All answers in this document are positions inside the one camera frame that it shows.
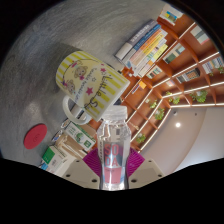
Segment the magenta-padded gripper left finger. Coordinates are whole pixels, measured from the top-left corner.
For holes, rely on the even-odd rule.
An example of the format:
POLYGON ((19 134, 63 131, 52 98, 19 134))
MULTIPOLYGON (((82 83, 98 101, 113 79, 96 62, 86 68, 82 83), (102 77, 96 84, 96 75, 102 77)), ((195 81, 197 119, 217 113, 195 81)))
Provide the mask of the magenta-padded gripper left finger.
POLYGON ((100 185, 98 151, 89 152, 83 159, 75 159, 63 178, 84 188, 98 189, 100 185))

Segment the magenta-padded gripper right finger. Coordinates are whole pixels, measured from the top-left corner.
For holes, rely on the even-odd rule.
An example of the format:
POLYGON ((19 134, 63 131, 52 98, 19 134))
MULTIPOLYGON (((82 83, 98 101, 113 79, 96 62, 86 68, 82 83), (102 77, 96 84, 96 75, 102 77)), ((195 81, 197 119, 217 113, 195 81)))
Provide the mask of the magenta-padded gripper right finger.
POLYGON ((130 149, 127 159, 127 180, 130 189, 140 188, 164 177, 153 159, 145 159, 134 149, 130 149))

